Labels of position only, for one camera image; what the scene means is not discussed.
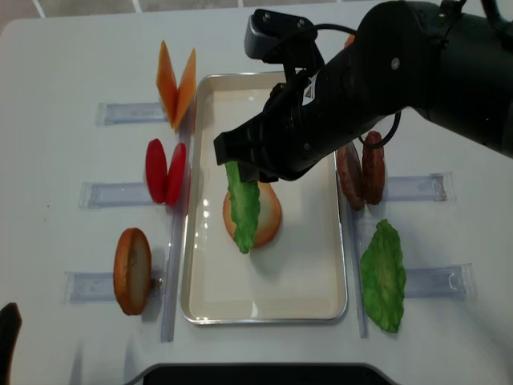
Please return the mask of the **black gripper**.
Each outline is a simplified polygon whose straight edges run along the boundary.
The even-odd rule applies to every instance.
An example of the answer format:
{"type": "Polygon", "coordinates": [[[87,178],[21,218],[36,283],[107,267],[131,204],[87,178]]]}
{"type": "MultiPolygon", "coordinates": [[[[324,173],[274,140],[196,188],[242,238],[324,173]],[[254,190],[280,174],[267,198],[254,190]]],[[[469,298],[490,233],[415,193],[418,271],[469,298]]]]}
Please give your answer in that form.
{"type": "Polygon", "coordinates": [[[218,165],[238,162],[243,182],[297,180],[341,147],[341,74],[304,70],[276,85],[263,112],[213,141],[218,165]]]}

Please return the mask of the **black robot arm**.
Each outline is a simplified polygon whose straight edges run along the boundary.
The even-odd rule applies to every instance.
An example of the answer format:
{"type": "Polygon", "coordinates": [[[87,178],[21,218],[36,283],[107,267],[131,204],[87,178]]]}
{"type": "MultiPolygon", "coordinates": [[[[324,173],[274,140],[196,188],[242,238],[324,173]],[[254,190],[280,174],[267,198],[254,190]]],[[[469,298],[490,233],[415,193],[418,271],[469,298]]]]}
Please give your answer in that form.
{"type": "Polygon", "coordinates": [[[263,111],[214,139],[216,161],[244,181],[297,180],[319,160],[403,109],[491,150],[512,154],[512,25],[493,1],[481,17],[460,1],[374,6],[330,61],[321,25],[259,9],[249,18],[250,58],[281,64],[285,81],[263,111]]]}

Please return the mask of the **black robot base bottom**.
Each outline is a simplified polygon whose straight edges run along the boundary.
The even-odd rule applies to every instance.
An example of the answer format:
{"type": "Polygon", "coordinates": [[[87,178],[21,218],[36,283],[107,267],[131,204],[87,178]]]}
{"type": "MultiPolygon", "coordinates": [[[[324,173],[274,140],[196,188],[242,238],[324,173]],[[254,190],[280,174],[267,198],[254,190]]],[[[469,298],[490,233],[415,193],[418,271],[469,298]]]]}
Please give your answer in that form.
{"type": "Polygon", "coordinates": [[[391,384],[370,367],[333,364],[187,364],[151,369],[141,384],[391,384]]]}

